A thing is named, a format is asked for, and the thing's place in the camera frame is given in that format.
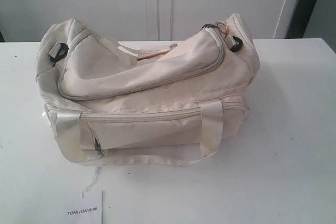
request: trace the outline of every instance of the front zipper pocket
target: front zipper pocket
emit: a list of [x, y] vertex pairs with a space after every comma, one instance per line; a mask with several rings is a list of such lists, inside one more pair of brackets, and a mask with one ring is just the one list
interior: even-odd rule
[[[244, 98], [222, 98], [224, 110], [223, 137], [234, 136], [246, 112]], [[57, 111], [49, 117], [56, 119]], [[92, 137], [92, 149], [131, 148], [162, 145], [194, 144], [201, 137], [199, 107], [148, 114], [101, 114], [82, 112], [80, 122], [87, 122]]]
[[58, 88], [71, 100], [115, 97], [208, 73], [224, 55], [220, 36], [205, 28], [157, 61], [126, 68], [94, 34], [83, 31], [70, 46]]

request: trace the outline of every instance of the table surface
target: table surface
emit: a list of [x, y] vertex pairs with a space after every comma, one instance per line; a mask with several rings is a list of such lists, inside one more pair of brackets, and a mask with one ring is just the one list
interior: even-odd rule
[[[151, 46], [170, 42], [125, 42]], [[321, 39], [255, 40], [238, 136], [183, 167], [103, 167], [103, 223], [335, 223], [336, 55]], [[38, 43], [0, 43], [0, 219], [59, 223], [93, 167], [65, 160], [42, 117]]]

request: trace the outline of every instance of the cream duffel bag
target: cream duffel bag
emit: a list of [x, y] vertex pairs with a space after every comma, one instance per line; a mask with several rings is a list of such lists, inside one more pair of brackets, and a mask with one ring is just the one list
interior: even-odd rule
[[42, 39], [36, 79], [67, 160], [183, 165], [236, 135], [258, 69], [238, 14], [179, 44], [146, 50], [101, 38], [71, 19]]

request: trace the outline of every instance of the side pocket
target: side pocket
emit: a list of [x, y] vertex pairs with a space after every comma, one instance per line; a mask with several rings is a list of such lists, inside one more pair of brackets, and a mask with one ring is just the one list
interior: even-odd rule
[[222, 138], [235, 137], [248, 112], [247, 104], [241, 95], [230, 95], [220, 99], [224, 109], [224, 130]]

